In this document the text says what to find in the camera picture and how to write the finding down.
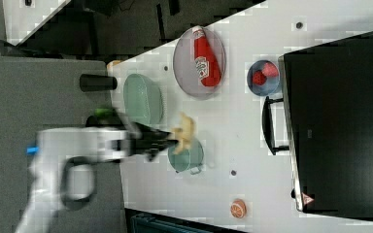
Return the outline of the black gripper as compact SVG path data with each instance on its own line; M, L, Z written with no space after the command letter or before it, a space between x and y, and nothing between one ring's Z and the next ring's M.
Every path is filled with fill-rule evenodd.
M130 156L143 154L149 162L152 162L161 151L172 146L169 132L148 127L138 122L135 122L134 125L137 127L140 136L130 137Z

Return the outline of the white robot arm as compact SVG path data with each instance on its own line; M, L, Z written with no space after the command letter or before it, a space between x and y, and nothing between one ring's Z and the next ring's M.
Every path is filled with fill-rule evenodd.
M61 127L38 133L30 197L15 233L48 233L63 211L78 211L96 194L101 163L144 155L149 161L178 141L139 123Z

